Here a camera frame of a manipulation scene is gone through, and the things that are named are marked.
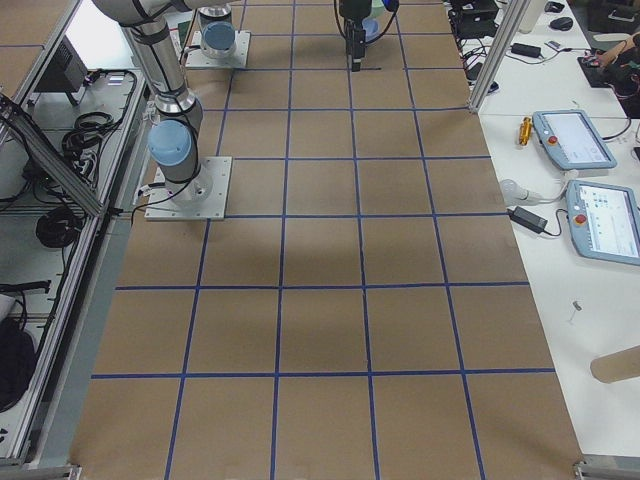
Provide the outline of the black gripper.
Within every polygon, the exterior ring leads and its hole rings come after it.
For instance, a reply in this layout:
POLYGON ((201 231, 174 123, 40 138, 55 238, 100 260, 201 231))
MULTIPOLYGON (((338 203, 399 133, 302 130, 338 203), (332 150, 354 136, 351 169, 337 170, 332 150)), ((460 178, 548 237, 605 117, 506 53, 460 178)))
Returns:
POLYGON ((361 21, 371 14, 371 0, 339 0, 338 12, 345 20, 346 54, 352 72, 361 69, 366 51, 366 30, 361 21))

